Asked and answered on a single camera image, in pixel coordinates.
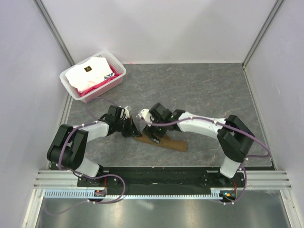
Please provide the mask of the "brown cloth napkin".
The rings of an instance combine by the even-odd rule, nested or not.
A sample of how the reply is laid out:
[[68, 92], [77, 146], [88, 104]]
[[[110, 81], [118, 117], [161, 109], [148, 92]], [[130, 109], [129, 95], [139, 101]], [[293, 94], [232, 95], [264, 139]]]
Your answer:
[[163, 138], [161, 138], [159, 143], [152, 142], [145, 134], [142, 134], [140, 137], [134, 137], [134, 139], [142, 143], [180, 152], [186, 152], [188, 147], [188, 143], [186, 141], [173, 140], [168, 135], [165, 135]]

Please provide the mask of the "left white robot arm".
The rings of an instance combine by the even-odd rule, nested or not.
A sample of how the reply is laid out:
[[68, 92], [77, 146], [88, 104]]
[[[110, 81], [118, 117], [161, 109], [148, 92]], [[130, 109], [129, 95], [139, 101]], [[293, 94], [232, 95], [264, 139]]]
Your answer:
[[111, 105], [108, 112], [91, 123], [72, 126], [62, 124], [47, 152], [47, 160], [77, 174], [88, 176], [87, 180], [94, 187], [104, 182], [103, 167], [85, 157], [86, 144], [114, 133], [122, 137], [140, 137], [133, 118], [127, 107]]

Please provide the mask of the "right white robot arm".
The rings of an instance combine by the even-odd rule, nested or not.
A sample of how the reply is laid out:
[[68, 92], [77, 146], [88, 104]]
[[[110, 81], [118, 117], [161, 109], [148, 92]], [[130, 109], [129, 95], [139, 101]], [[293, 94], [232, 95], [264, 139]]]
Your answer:
[[143, 109], [137, 119], [145, 121], [143, 132], [154, 143], [160, 143], [168, 131], [197, 133], [217, 140], [225, 158], [218, 174], [218, 183], [223, 187], [235, 181], [235, 174], [245, 160], [254, 142], [254, 134], [235, 115], [228, 118], [210, 118], [176, 109], [171, 112], [157, 103]]

